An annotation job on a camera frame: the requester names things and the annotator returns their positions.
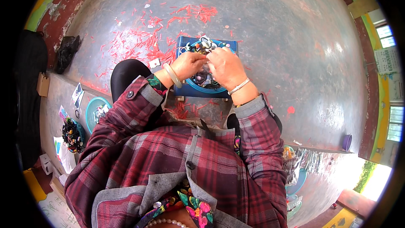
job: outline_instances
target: sleeve cuff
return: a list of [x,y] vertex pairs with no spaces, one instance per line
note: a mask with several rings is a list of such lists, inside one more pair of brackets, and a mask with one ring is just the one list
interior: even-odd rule
[[163,101],[163,97],[156,93],[153,87],[149,84],[144,85],[139,92],[147,101],[149,101],[155,107],[160,106],[160,103]]
[[235,108],[236,117],[239,119],[249,117],[259,112],[264,107],[266,107],[272,114],[273,112],[271,111],[270,106],[267,104],[267,100],[264,98],[263,95],[264,94],[261,93],[258,98],[251,100],[250,102],[244,104],[243,106]]

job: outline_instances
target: plaid jacket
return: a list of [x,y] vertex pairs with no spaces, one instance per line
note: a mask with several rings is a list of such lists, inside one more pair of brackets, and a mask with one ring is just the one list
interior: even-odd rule
[[162,99],[140,76],[94,128],[65,184],[80,226],[133,227],[187,178],[194,197],[210,205],[214,227],[287,227],[284,142],[266,96],[235,109],[242,158],[234,152],[234,129],[212,130],[210,140],[164,113],[155,130],[143,132]]

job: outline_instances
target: hand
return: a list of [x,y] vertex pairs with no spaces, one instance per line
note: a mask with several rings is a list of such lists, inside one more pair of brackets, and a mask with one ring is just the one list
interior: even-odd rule
[[227,47],[216,48],[207,55],[209,69],[215,80],[228,91],[233,90],[247,79],[243,65]]
[[[242,62],[229,48],[216,48],[207,55],[207,58],[210,60],[208,66],[215,80],[228,91],[247,79]],[[235,105],[241,105],[258,97],[259,91],[252,82],[248,82],[231,96]]]
[[183,81],[197,73],[206,62],[205,55],[187,51],[182,53],[170,66],[179,80]]
[[[180,81],[190,78],[197,73],[200,68],[206,63],[205,55],[200,53],[185,52],[182,53],[171,65],[171,68],[177,75]],[[161,69],[155,72],[156,78],[169,89],[173,84],[173,80],[170,78],[166,69]]]

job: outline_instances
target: jacket button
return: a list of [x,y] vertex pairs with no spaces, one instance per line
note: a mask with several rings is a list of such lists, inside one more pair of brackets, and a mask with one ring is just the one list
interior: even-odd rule
[[194,169],[196,168],[196,165],[194,165],[193,162],[191,162],[191,161],[187,161],[187,162],[185,163],[185,165],[186,165],[188,168],[190,168],[191,170],[194,170]]
[[131,98],[132,96],[134,96],[134,92],[133,91],[129,91],[127,94],[127,98]]

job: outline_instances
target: black bag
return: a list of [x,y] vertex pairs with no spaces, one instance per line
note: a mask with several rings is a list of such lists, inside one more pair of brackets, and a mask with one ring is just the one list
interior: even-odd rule
[[39,72],[46,72],[48,50],[43,34],[23,30],[13,66],[17,85],[18,122],[15,137],[23,170],[31,168],[41,153],[39,106],[36,91]]
[[80,36],[64,36],[62,38],[62,43],[60,44],[58,53],[56,53],[58,59],[58,63],[55,66],[56,73],[62,74],[68,68],[79,45]]

